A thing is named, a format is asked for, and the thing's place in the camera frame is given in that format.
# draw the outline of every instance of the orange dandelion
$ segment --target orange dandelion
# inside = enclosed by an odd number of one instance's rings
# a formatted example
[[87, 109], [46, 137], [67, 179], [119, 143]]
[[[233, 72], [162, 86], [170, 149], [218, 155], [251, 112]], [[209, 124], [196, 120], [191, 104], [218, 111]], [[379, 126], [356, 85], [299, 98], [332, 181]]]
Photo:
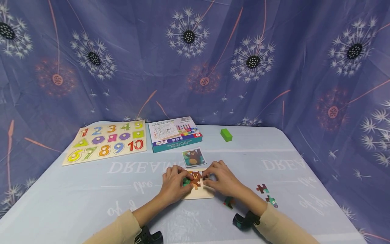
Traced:
[[335, 131], [347, 123], [347, 114], [342, 110], [348, 104], [347, 91], [333, 88], [318, 98], [315, 106], [319, 125], [327, 131]]
[[207, 63], [202, 66], [194, 66], [187, 76], [188, 88], [196, 93], [210, 93], [217, 89], [221, 75], [213, 73], [214, 67]]
[[39, 86], [54, 97], [62, 97], [71, 92], [76, 86], [74, 71], [58, 60], [43, 60], [35, 67]]

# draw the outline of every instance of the table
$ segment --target table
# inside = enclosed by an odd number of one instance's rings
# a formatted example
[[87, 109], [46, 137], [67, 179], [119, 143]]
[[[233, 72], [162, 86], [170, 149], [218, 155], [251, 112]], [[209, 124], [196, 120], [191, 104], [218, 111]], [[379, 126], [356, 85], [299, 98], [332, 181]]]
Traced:
[[[224, 160], [263, 199], [268, 194], [275, 198], [279, 211], [321, 243], [366, 243], [282, 131], [198, 128], [202, 142], [159, 153], [152, 153], [149, 132], [143, 153], [62, 167], [63, 152], [0, 220], [1, 243], [82, 243], [125, 210], [151, 200], [161, 188], [165, 169], [174, 164], [184, 167], [181, 151], [195, 147], [201, 147], [208, 164]], [[224, 141], [222, 128], [230, 131], [232, 141]], [[256, 190], [262, 184], [268, 194]], [[148, 226], [151, 233], [160, 230], [169, 244], [265, 243], [255, 230], [243, 232], [232, 224], [236, 213], [244, 216], [248, 210], [239, 203], [230, 209], [223, 201], [219, 194], [180, 201]]]

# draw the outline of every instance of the triangle piece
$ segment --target triangle piece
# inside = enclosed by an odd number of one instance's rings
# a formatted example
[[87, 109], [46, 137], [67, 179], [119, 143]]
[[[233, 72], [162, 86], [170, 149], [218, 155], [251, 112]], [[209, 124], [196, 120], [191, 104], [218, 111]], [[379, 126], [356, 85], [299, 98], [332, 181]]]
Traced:
[[73, 148], [78, 148], [78, 147], [81, 147], [81, 146], [88, 146], [88, 142], [85, 138], [83, 138], [81, 141], [79, 141], [78, 143], [76, 143]]

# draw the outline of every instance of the number 7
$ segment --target number 7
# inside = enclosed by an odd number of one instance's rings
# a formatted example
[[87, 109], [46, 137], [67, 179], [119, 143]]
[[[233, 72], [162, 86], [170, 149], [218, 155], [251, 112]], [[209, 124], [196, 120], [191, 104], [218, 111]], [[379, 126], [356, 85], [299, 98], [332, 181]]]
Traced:
[[94, 151], [97, 149], [97, 147], [93, 147], [93, 148], [86, 148], [85, 149], [85, 152], [88, 152], [88, 154], [85, 156], [85, 158], [83, 160], [87, 160], [89, 159], [89, 157], [91, 157], [91, 155], [94, 153]]

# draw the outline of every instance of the fabric backdrop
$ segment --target fabric backdrop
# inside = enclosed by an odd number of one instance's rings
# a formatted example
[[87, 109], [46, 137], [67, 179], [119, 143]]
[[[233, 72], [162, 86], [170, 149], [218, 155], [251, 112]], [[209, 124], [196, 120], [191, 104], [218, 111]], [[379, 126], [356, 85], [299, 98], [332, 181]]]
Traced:
[[389, 7], [2, 1], [0, 217], [80, 127], [191, 116], [281, 129], [366, 240], [389, 243]]

